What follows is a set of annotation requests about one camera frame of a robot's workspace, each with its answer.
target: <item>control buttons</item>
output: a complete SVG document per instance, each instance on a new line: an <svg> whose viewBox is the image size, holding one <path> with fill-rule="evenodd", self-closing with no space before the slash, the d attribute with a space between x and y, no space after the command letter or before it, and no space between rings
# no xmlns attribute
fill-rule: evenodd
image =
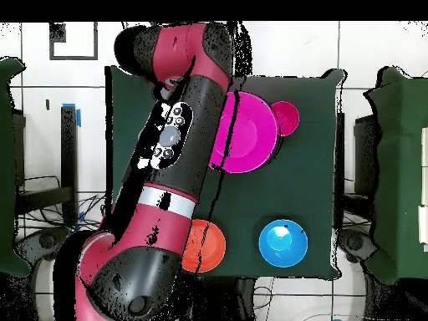
<svg viewBox="0 0 428 321"><path fill-rule="evenodd" d="M180 141L180 131L173 126L165 127L160 133L159 144L165 147L170 147Z"/></svg>
<svg viewBox="0 0 428 321"><path fill-rule="evenodd" d="M154 153L153 153L153 156L154 157L158 157L161 154L161 152L162 152L161 148L156 148L155 151L154 151Z"/></svg>
<svg viewBox="0 0 428 321"><path fill-rule="evenodd" d="M181 107L175 107L173 109L174 115L181 115L182 109Z"/></svg>
<svg viewBox="0 0 428 321"><path fill-rule="evenodd" d="M184 125L184 118L183 117L176 118L175 123L176 125Z"/></svg>
<svg viewBox="0 0 428 321"><path fill-rule="evenodd" d="M164 150L164 158L169 159L174 155L174 151L172 149L165 149Z"/></svg>

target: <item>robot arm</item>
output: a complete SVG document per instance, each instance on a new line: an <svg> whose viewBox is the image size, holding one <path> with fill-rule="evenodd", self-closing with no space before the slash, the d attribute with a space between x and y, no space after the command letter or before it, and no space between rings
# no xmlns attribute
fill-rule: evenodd
<svg viewBox="0 0 428 321"><path fill-rule="evenodd" d="M231 39L217 23L127 28L115 53L151 83L171 86L184 75L184 92L155 105L111 215L84 244L77 321L150 321L166 303L232 74Z"/></svg>

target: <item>silver band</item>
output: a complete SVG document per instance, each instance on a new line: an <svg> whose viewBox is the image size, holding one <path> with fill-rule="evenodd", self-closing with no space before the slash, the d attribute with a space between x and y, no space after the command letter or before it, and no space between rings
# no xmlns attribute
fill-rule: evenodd
<svg viewBox="0 0 428 321"><path fill-rule="evenodd" d="M171 194L171 202L168 211L191 219L196 203L183 196L167 192L159 188L144 186L138 202L147 206L159 206L165 193Z"/></svg>

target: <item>white tiled floor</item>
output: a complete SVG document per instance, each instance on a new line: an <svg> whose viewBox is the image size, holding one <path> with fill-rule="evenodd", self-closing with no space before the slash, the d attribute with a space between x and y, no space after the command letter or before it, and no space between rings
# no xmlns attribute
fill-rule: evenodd
<svg viewBox="0 0 428 321"><path fill-rule="evenodd" d="M139 23L128 23L129 26L136 24ZM414 76L428 71L426 23L244 22L244 25L252 39L254 74L318 77L337 67L348 72L342 107L345 113L345 176L350 180L354 179L354 120L371 114L363 92L375 86L378 71L385 65L399 65ZM86 50L82 44L71 43L73 37L81 36L87 39L89 50L93 35L90 28L90 23L75 26L75 29L69 26L67 37L70 40L59 46L55 44L55 48L67 54L81 54ZM116 64L113 44L121 29L120 22L99 23L99 59L96 61L50 61L47 23L24 23L22 32L20 23L0 23L0 57L21 58L27 67L23 72L23 88L20 87L21 75L12 80L11 88L16 108L23 109L27 116L27 177L59 177L59 110L61 104L74 103L82 115L82 126L78 128L79 190L103 193L104 89L81 87L104 87L104 66ZM46 109L46 99L49 99L50 110ZM55 186L55 181L31 183L31 188L35 189L47 186ZM345 182L345 190L354 191L352 181ZM79 199L93 194L80 193ZM88 202L82 205L82 210L87 206ZM87 216L95 221L100 218L99 207ZM35 224L40 226L40 222L26 221L27 227ZM257 321L330 321L332 314L337 314L333 318L344 321L360 321L364 312L361 295L365 292L361 267L347 262L340 250L337 265L342 277L333 284L319 279L258 279L258 286L268 287L276 295L268 306L256 310ZM49 262L44 262L40 268L37 290L41 293L53 290L49 279L51 269ZM256 294L261 294L254 297L256 306L269 302L267 289L259 288ZM52 311L48 311L52 296L39 294L37 300L42 320L52 321Z"/></svg>

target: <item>magenta plate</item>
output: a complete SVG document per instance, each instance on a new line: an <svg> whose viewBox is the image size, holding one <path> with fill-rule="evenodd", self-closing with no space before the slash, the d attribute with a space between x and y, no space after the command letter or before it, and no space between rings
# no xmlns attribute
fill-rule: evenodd
<svg viewBox="0 0 428 321"><path fill-rule="evenodd" d="M239 93L237 120L233 127L229 156L223 170L242 174L256 170L269 160L278 139L278 122L269 104L254 94ZM231 127L235 95L227 93L216 142L209 166L220 166L225 153L227 135Z"/></svg>

